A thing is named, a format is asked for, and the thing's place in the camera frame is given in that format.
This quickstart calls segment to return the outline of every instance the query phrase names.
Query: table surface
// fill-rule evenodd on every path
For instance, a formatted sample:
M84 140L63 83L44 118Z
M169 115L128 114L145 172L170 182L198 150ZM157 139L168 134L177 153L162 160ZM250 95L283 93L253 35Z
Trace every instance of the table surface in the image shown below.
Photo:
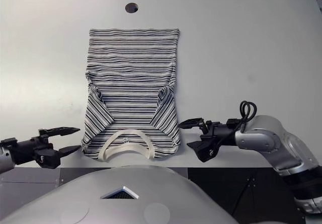
M139 10L127 13L127 3ZM258 114L278 118L322 163L322 17L315 0L0 0L0 10L0 139L71 126L81 131L51 142L80 143L90 28L179 28L179 121L225 122L239 117L240 101L254 101ZM269 166L233 146L201 163L186 146L200 132L181 134L178 153L165 159L125 153L100 163L75 153L61 166Z

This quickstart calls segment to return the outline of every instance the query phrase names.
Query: cable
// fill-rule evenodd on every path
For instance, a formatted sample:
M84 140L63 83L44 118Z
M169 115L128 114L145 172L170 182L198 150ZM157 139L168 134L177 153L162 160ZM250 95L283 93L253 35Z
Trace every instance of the cable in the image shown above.
M247 181L246 185L243 187L243 189L242 189L242 191L241 191L241 193L240 193L239 197L237 198L236 204L235 204L235 206L234 206L234 208L233 208L233 210L232 210L232 213L231 213L231 216L232 216L232 217L233 217L233 215L235 214L235 212L236 212L236 210L237 210L237 208L238 208L238 206L239 206L239 203L240 203L240 201L242 200L242 197L244 196L244 193L245 193L245 192L246 192L246 190L247 190L247 187L249 186L249 184L250 184L250 182L252 181L252 179L254 178L254 176L257 174L257 171L258 171L258 169L256 169L256 170L253 172L253 174L249 177L249 179L248 179L248 181Z
M253 107L253 113L251 114L251 116L250 116L250 113L251 113L251 106ZM242 127L242 129L241 129L241 132L243 132L244 131L244 129L245 129L245 123L247 123L247 122L249 122L249 121L251 121L254 117L255 117L255 115L256 115L256 113L257 113L257 106L256 106L256 104L255 103L253 103L253 102L248 102L248 101L242 101L241 103L240 103L240 105L239 105L239 111L240 111L240 114L241 114L241 120L240 120L240 122L238 123L238 125L234 128L234 130L233 131L231 131L227 136L225 136L224 138L222 138L215 146L214 146L214 148L215 147L217 147L217 148L219 148L220 146L221 146L221 143L222 142L224 142L224 141L226 141L226 139L228 139L229 137L231 137L233 134L235 134L239 129L240 129L240 127Z

